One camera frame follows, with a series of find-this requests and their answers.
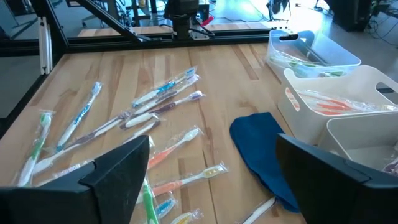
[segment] white storage container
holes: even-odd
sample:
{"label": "white storage container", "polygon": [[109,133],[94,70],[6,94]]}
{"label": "white storage container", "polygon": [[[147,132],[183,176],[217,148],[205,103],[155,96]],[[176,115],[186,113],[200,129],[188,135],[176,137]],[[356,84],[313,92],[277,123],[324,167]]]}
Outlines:
{"label": "white storage container", "polygon": [[[313,90],[331,96],[339,96],[375,105],[395,105],[376,90],[378,83],[383,83],[398,92],[398,83],[376,68],[367,65],[356,67],[349,75],[334,78],[297,78],[291,69],[286,69],[284,73],[285,76],[282,79],[283,90],[278,101],[279,111],[294,136],[309,144],[318,143],[320,134],[329,119],[385,112],[327,116],[312,110],[295,90]],[[296,110],[290,99],[288,99],[286,89],[289,89],[297,100],[300,107],[299,110]]]}
{"label": "white storage container", "polygon": [[398,113],[384,113],[329,120],[318,147],[382,170],[398,156],[397,141]]}
{"label": "white storage container", "polygon": [[[287,55],[310,63],[292,60]],[[279,78],[283,76],[285,68],[294,70],[300,78],[315,78],[346,75],[361,64],[355,55],[323,34],[315,36],[312,31],[288,35],[281,30],[272,30],[266,60]]]}

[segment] black gantry frame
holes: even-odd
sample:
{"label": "black gantry frame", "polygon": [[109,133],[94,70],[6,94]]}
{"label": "black gantry frame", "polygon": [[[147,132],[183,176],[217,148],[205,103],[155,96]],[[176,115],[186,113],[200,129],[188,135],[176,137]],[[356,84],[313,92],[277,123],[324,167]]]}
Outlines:
{"label": "black gantry frame", "polygon": [[[38,18],[45,17],[50,26],[53,67],[64,54],[104,52],[115,50],[140,50],[205,45],[252,44],[268,42],[271,29],[221,30],[214,37],[201,40],[173,40],[171,33],[140,35],[121,24],[91,0],[76,0],[120,35],[104,37],[66,38],[50,0],[30,0]],[[39,55],[39,40],[0,40],[0,57]],[[30,99],[48,77],[39,76],[7,118],[0,118],[0,138],[15,121]]]}

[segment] green toothbrush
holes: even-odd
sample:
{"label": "green toothbrush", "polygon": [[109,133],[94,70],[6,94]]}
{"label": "green toothbrush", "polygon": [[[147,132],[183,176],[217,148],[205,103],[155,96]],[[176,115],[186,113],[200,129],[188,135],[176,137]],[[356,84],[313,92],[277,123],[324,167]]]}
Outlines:
{"label": "green toothbrush", "polygon": [[159,224],[159,221],[157,220],[157,216],[155,213],[152,191],[148,185],[148,181],[144,179],[143,184],[144,184],[143,198],[144,198],[145,211],[147,213],[147,224]]}
{"label": "green toothbrush", "polygon": [[39,159],[40,152],[42,151],[45,138],[49,134],[51,125],[52,112],[46,111],[40,115],[40,125],[42,126],[42,132],[40,137],[35,140],[32,154],[26,161],[24,168],[22,169],[21,175],[18,181],[18,187],[28,187],[32,178],[34,167]]}

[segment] blue cloth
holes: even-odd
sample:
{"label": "blue cloth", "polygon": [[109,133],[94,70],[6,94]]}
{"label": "blue cloth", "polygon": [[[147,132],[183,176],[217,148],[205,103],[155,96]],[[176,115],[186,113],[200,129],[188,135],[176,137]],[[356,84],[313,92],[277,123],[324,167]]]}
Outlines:
{"label": "blue cloth", "polygon": [[279,168],[275,154],[277,134],[283,133],[270,113],[236,118],[229,128],[235,146],[247,167],[285,209],[299,212],[296,199]]}

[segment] wooden table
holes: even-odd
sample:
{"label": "wooden table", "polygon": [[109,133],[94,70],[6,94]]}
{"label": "wooden table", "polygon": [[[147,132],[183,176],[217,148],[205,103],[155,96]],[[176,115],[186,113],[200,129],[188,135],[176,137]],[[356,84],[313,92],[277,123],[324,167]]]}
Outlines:
{"label": "wooden table", "polygon": [[[228,173],[174,191],[178,207],[162,223],[170,223],[181,213],[197,208],[204,215],[199,223],[239,221],[272,195],[248,171],[239,156],[229,136],[230,124],[237,117],[268,111],[282,129],[290,133],[276,107],[281,87],[264,63],[266,53],[267,44],[264,43],[64,55],[0,141],[0,185],[15,183],[31,152],[39,110],[56,111],[45,144],[54,146],[87,99],[93,82],[99,80],[104,87],[74,137],[86,134],[118,115],[135,97],[156,83],[197,65],[201,80],[176,98],[183,98],[195,90],[201,90],[206,97],[169,111],[162,117],[165,119],[162,124],[149,134],[160,150],[172,136],[194,125],[205,135],[150,170],[149,180],[151,184],[165,182],[223,162]],[[110,130],[64,157],[49,172],[35,178],[35,182],[117,147],[133,132],[134,129]],[[142,223],[142,216],[140,205],[135,209],[131,223]],[[256,223],[296,224],[305,221],[301,215],[287,212],[278,205]]]}

